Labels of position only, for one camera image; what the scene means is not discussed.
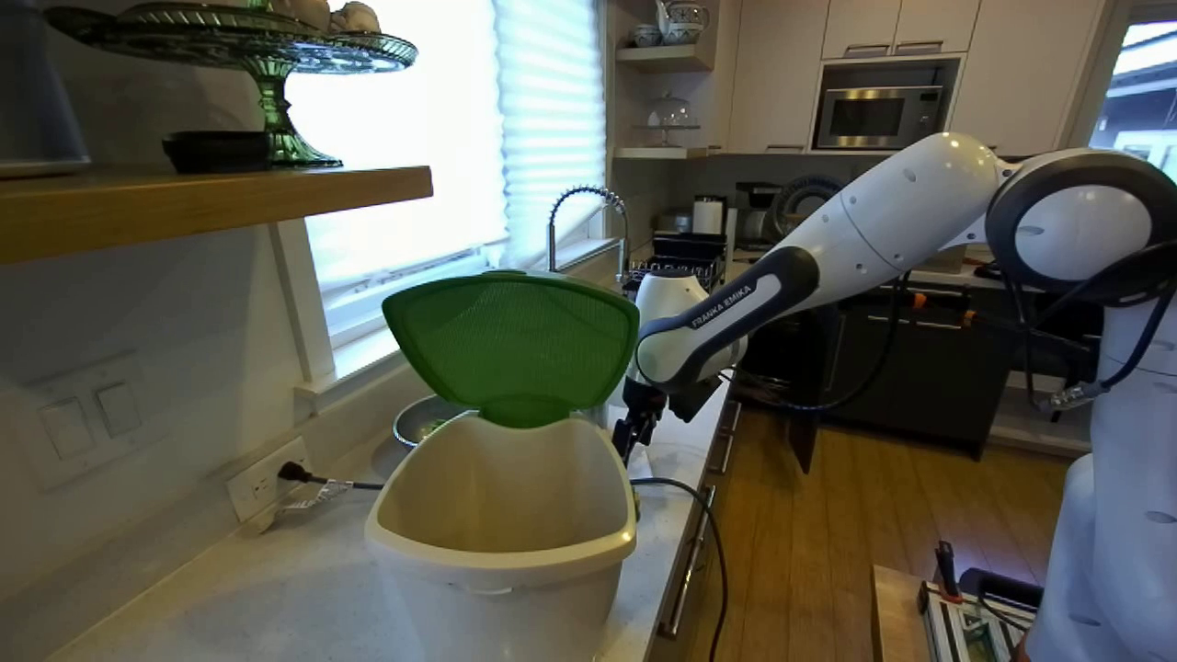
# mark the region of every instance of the electrical outlet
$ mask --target electrical outlet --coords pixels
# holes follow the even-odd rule
[[[302,436],[291,436],[285,446],[272,450],[269,454],[241,466],[236,479],[229,479],[231,510],[253,534],[274,527],[282,513],[282,501],[285,501],[279,484],[282,462],[309,466],[309,451]]]

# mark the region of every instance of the wooden floor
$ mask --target wooden floor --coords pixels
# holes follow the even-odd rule
[[[1045,580],[1065,458],[954,450],[822,425],[813,472],[787,450],[787,421],[744,409],[733,472],[719,484],[728,553],[728,626],[719,662],[859,662],[871,657],[871,566],[920,578],[935,545],[957,569],[982,566]],[[684,636],[656,662],[694,662],[718,621],[718,569],[707,566]]]

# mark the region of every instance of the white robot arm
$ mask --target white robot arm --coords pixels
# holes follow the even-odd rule
[[[954,241],[988,241],[1005,277],[1106,310],[1098,383],[1054,397],[1097,397],[1092,454],[1069,472],[1028,656],[1177,657],[1177,186],[1128,153],[1007,164],[936,133],[858,177],[718,295],[646,277],[618,450],[646,440],[667,393],[713,377],[754,328],[871,291]]]

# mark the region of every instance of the countertop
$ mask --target countertop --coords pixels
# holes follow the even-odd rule
[[[762,246],[754,246],[754,251],[736,246],[723,277],[736,280],[762,253],[765,253]],[[982,246],[972,246],[972,251],[963,251],[961,261],[945,257],[945,261],[927,261],[927,264],[913,267],[907,280],[913,280],[913,288],[1005,291],[999,280],[977,277],[977,264],[985,264],[985,261],[993,261],[993,253]]]
[[[667,475],[700,484],[719,421],[728,386],[691,420],[663,416],[649,451],[631,475]],[[338,458],[366,479],[385,479],[404,450],[374,436]],[[285,513],[262,538],[231,534],[186,566],[93,626],[52,657],[423,657],[391,578],[363,545],[374,492],[338,492]],[[618,598],[603,636],[603,662],[637,662],[659,626],[675,545],[691,501],[675,488],[641,488],[637,553],[620,562]]]

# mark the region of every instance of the white wall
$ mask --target white wall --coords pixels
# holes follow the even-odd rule
[[[165,164],[158,138],[177,128],[258,123],[247,74],[108,55],[58,34],[52,55],[94,164]],[[40,657],[229,534],[225,475],[239,458],[291,435],[336,446],[396,410],[401,390],[381,383],[347,425],[296,425],[302,360],[269,228],[0,264],[0,311],[0,657]],[[33,386],[119,353],[135,363],[142,440],[45,488],[13,436],[38,416]]]

